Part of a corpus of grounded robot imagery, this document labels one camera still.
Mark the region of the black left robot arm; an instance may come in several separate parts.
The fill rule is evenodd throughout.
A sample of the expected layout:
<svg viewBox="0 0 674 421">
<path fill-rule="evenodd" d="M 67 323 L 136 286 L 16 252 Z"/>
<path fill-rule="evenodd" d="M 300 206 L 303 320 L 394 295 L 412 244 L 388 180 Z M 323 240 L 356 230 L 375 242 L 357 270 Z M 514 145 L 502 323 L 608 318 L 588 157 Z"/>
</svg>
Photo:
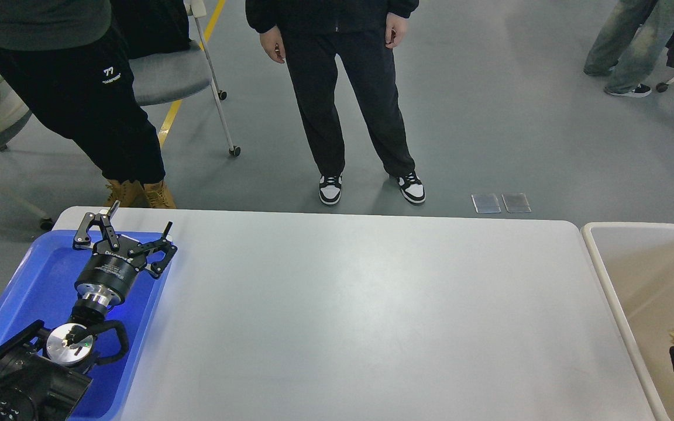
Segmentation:
<svg viewBox="0 0 674 421">
<path fill-rule="evenodd" d="M 126 402 L 177 246 L 118 210 L 36 240 L 0 297 L 0 420 L 109 420 Z"/>
</svg>

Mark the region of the person's right hand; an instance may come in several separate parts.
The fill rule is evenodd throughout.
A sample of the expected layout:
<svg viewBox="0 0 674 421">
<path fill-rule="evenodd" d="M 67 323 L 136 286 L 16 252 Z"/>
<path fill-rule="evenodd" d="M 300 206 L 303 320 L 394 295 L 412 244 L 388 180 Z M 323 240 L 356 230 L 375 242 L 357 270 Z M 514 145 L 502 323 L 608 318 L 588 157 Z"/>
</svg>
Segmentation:
<svg viewBox="0 0 674 421">
<path fill-rule="evenodd" d="M 278 26 L 259 34 L 260 45 L 267 56 L 276 63 L 286 63 L 286 49 L 284 48 L 283 35 Z"/>
</svg>

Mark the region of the person's left hand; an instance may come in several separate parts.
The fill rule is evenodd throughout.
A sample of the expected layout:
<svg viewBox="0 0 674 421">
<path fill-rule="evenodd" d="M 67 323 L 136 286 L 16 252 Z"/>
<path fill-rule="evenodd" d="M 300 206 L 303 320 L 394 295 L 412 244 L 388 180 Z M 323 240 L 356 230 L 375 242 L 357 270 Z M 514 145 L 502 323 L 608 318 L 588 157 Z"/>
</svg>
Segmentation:
<svg viewBox="0 0 674 421">
<path fill-rule="evenodd" d="M 408 19 L 395 13 L 386 14 L 385 47 L 393 50 L 404 40 L 408 31 Z"/>
</svg>

